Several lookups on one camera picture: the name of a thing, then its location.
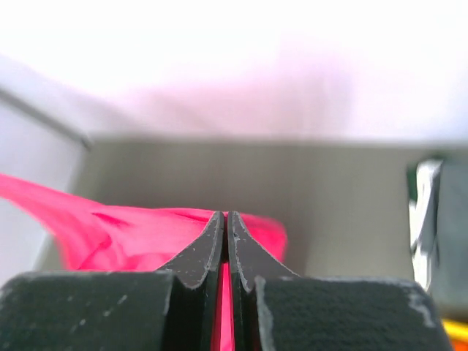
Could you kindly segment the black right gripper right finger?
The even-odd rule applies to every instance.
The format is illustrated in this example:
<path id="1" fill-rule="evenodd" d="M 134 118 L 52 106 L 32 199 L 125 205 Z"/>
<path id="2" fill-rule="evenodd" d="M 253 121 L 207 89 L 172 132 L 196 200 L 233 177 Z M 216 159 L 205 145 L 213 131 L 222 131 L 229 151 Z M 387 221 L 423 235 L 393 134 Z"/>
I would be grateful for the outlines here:
<path id="1" fill-rule="evenodd" d="M 237 350 L 450 350 L 434 304 L 414 282 L 305 278 L 268 253 L 237 212 L 227 218 Z"/>

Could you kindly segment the pink t shirt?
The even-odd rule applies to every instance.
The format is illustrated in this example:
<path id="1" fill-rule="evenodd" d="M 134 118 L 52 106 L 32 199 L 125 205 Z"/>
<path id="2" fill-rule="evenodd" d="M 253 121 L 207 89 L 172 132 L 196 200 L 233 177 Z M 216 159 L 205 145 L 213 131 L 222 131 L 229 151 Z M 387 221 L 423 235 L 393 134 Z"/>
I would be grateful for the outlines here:
<path id="1" fill-rule="evenodd" d="M 193 242 L 214 211 L 104 205 L 1 175 L 1 197 L 44 225 L 72 271 L 154 271 Z"/>

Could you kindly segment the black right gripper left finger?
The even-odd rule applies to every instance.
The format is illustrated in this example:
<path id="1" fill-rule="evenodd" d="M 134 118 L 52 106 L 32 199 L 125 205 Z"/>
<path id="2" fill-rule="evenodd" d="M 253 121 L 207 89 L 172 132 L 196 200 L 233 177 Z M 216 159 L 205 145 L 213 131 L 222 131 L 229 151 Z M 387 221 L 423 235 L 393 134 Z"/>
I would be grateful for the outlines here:
<path id="1" fill-rule="evenodd" d="M 28 272 L 1 288 L 3 350 L 216 350 L 224 216 L 152 272 Z"/>

